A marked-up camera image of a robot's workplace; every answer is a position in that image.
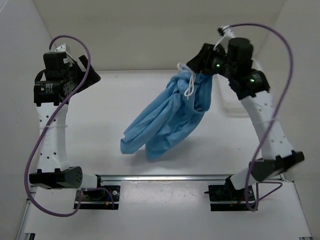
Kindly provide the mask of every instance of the purple cable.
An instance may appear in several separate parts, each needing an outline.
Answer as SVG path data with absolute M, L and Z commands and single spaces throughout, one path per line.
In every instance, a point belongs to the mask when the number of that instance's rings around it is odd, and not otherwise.
M 84 76 L 83 76 L 83 79 L 81 80 L 80 84 L 63 100 L 63 102 L 56 108 L 56 110 L 53 112 L 53 114 L 51 115 L 51 117 L 49 118 L 48 122 L 46 123 L 43 131 L 41 132 L 40 134 L 40 137 L 39 139 L 37 140 L 30 156 L 29 156 L 29 159 L 26 163 L 26 166 L 25 166 L 25 170 L 24 170 L 24 189 L 25 189 L 25 192 L 28 196 L 28 198 L 30 199 L 30 201 L 33 203 L 34 206 L 36 206 L 39 210 L 41 210 L 42 212 L 46 213 L 46 214 L 49 214 L 49 215 L 52 215 L 52 216 L 55 216 L 55 217 L 70 217 L 74 214 L 76 214 L 78 212 L 78 210 L 80 209 L 80 204 L 81 204 L 81 193 L 82 191 L 84 191 L 84 189 L 81 189 L 79 192 L 78 192 L 78 197 L 79 197 L 79 201 L 78 201 L 78 205 L 76 206 L 75 210 L 71 213 L 56 213 L 56 212 L 53 212 L 53 211 L 50 211 L 50 210 L 47 210 L 45 209 L 44 207 L 42 207 L 39 203 L 37 203 L 37 201 L 34 199 L 34 197 L 32 196 L 31 192 L 30 192 L 30 189 L 29 189 L 29 186 L 28 186 L 28 173 L 29 173 L 29 168 L 30 168 L 30 165 L 31 165 L 31 162 L 32 162 L 32 159 L 34 158 L 36 152 L 37 152 L 37 149 L 42 141 L 42 139 L 44 138 L 44 136 L 46 135 L 46 132 L 48 130 L 48 127 L 50 126 L 51 122 L 53 121 L 53 119 L 55 118 L 55 116 L 57 115 L 57 113 L 59 112 L 59 110 L 70 100 L 70 98 L 75 94 L 77 93 L 77 91 L 82 87 L 82 85 L 85 83 L 87 77 L 88 77 L 88 74 L 89 74 L 89 70 L 90 70 L 90 65 L 91 65 L 91 55 L 90 55 L 90 52 L 89 52 L 89 49 L 87 48 L 87 46 L 78 38 L 74 37 L 74 36 L 70 36 L 70 35 L 59 35 L 59 36 L 56 36 L 54 39 L 52 39 L 52 41 L 50 42 L 49 44 L 49 50 L 51 51 L 51 48 L 54 44 L 54 42 L 57 40 L 57 39 L 61 39 L 61 38 L 68 38 L 68 39 L 73 39 L 75 41 L 77 41 L 78 43 L 80 43 L 83 48 L 85 49 L 86 51 L 86 54 L 87 54 L 87 58 L 88 58 L 88 64 L 86 66 L 86 69 L 85 69 L 85 73 L 84 73 Z M 112 195 L 111 193 L 105 189 L 105 188 L 90 188 L 90 189 L 86 189 L 86 191 L 94 191 L 94 190 L 104 190 L 108 193 L 108 195 L 110 196 L 111 198 L 111 201 L 112 201 L 112 206 L 114 208 L 114 200 L 112 198 Z
M 278 190 L 279 188 L 282 187 L 282 183 L 281 182 L 272 182 L 272 181 L 266 181 L 266 182 L 262 182 L 262 183 L 268 183 L 268 184 L 280 184 L 279 187 L 275 188 L 274 190 L 270 191 L 268 194 L 264 195 L 263 197 L 259 198 L 259 187 L 258 187 L 258 183 L 256 184 L 256 198 L 257 200 L 255 201 L 255 206 L 254 208 L 251 207 L 251 204 L 249 203 L 249 178 L 250 178 L 250 175 L 251 175 L 251 172 L 253 170 L 253 167 L 254 167 L 254 164 L 256 162 L 256 158 L 257 158 L 257 155 L 259 153 L 259 151 L 261 150 L 263 144 L 265 143 L 266 139 L 267 139 L 267 136 L 268 134 L 270 133 L 273 125 L 274 125 L 274 122 L 275 122 L 275 119 L 278 115 L 278 112 L 279 112 L 279 109 L 281 107 L 281 104 L 287 94 L 287 91 L 289 89 L 289 86 L 290 86 L 290 83 L 292 81 L 292 76 L 293 76 L 293 72 L 294 72 L 294 56 L 293 56 L 293 52 L 292 52 L 292 49 L 288 43 L 288 41 L 285 39 L 284 36 L 281 35 L 281 33 L 279 33 L 278 31 L 276 31 L 275 29 L 273 29 L 272 27 L 269 27 L 267 25 L 264 25 L 264 24 L 260 24 L 260 23 L 251 23 L 251 22 L 246 22 L 246 23 L 238 23 L 238 24 L 232 24 L 230 25 L 229 27 L 230 28 L 235 28 L 235 27 L 242 27 L 242 26 L 255 26 L 255 27 L 260 27 L 260 28 L 263 28 L 263 29 L 267 29 L 271 32 L 273 32 L 277 37 L 279 37 L 282 42 L 284 43 L 285 45 L 285 48 L 288 52 L 288 57 L 289 57 L 289 74 L 288 74 L 288 77 L 287 77 L 287 80 L 286 80 L 286 83 L 285 83 L 285 86 L 283 88 L 283 91 L 282 91 L 282 94 L 280 96 L 280 99 L 278 101 L 278 103 L 276 104 L 276 107 L 274 109 L 274 112 L 273 112 L 273 115 L 272 115 L 272 118 L 270 120 L 270 124 L 268 126 L 268 128 L 266 129 L 258 147 L 256 148 L 254 154 L 253 154 L 253 157 L 252 157 L 252 160 L 251 160 L 251 164 L 249 164 L 249 169 L 248 169 L 248 173 L 246 175 L 246 179 L 245 179 L 245 191 L 244 191 L 244 199 L 245 199 L 245 204 L 247 206 L 247 208 L 250 210 L 250 211 L 256 211 L 258 209 L 258 205 L 259 205 L 259 201 L 264 199 L 265 197 L 269 196 L 270 194 L 274 193 L 276 190 Z

